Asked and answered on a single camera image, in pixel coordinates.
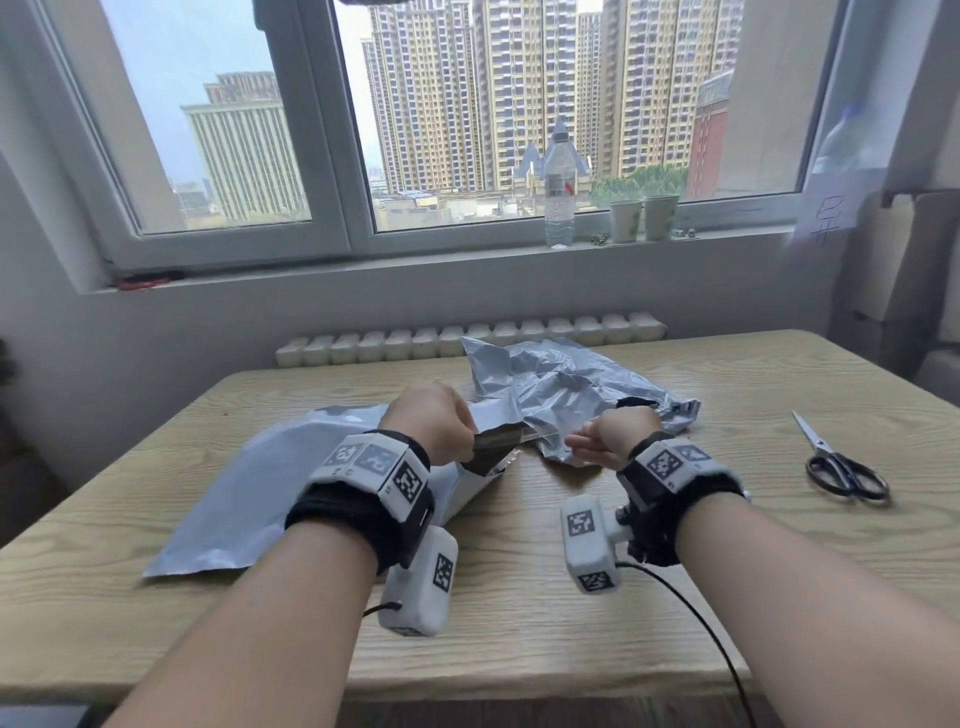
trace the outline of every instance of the black cable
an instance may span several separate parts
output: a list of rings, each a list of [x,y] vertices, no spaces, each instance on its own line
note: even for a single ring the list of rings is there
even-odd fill
[[[364,617],[369,617],[374,612],[379,612],[381,609],[391,609],[394,612],[400,609],[403,605],[398,601],[385,601],[383,604],[377,604],[375,607],[371,607],[366,612],[363,613]]]
[[[743,690],[743,683],[740,682],[740,676],[736,674],[736,668],[733,666],[733,662],[731,662],[730,655],[727,654],[727,650],[724,649],[723,645],[720,643],[720,638],[718,638],[716,632],[710,628],[710,625],[707,624],[707,620],[704,619],[703,615],[697,611],[697,608],[690,604],[690,602],[686,600],[686,597],[677,591],[676,587],[674,587],[670,582],[668,582],[655,571],[651,571],[646,567],[642,567],[640,564],[633,563],[632,561],[618,561],[616,562],[616,566],[619,569],[627,567],[629,569],[643,571],[643,573],[647,574],[647,576],[654,577],[664,587],[669,589],[673,593],[673,596],[683,602],[686,608],[693,612],[694,617],[700,620],[700,623],[704,625],[704,629],[706,629],[709,632],[709,635],[713,637],[713,642],[717,645],[717,649],[720,650],[720,654],[723,655],[723,659],[727,661],[727,668],[730,670],[730,674],[733,676],[733,682],[736,684],[736,691],[740,693],[740,702],[743,704],[744,713],[747,714],[747,722],[750,724],[750,728],[756,728],[756,718],[754,717],[753,710],[750,708],[750,701],[747,700],[747,692]]]

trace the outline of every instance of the scissor blade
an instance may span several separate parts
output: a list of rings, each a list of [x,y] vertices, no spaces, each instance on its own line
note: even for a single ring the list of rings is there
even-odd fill
[[[810,441],[810,445],[812,445],[814,449],[829,449],[829,445],[824,442],[824,439],[813,431],[813,427],[808,425],[806,420],[797,414],[796,410],[793,412],[793,419],[797,421],[797,425],[804,431],[806,439]]]

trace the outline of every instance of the black scissor handle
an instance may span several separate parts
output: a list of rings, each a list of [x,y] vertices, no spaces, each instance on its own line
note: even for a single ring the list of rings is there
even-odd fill
[[[835,496],[890,500],[890,486],[886,480],[872,468],[839,452],[814,455],[807,461],[806,471],[814,483]]]

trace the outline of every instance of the wood grain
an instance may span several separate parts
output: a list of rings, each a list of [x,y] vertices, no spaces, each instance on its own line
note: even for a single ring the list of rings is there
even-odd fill
[[[698,397],[691,438],[741,473],[759,508],[960,617],[956,408],[797,331],[602,351]],[[230,456],[268,425],[326,404],[388,400],[429,376],[467,387],[468,364],[245,372],[213,387],[0,551],[0,700],[122,698],[230,582],[138,578]],[[791,409],[883,473],[895,506],[813,489]],[[729,692],[709,637],[659,585],[627,574],[615,595],[574,588],[559,510],[584,489],[609,507],[625,499],[611,473],[549,465],[524,450],[450,525],[461,556],[445,632],[405,640],[368,620],[348,699]],[[708,611],[682,569],[667,573]]]

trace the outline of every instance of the sky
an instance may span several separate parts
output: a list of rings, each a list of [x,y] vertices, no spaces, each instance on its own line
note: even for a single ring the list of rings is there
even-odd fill
[[[206,103],[204,84],[219,73],[273,70],[263,34],[253,25],[252,0],[101,0],[167,177],[205,177],[204,164],[180,109]],[[367,166],[381,166],[362,38],[370,37],[367,8],[334,3],[354,116]],[[602,0],[577,0],[578,12]]]

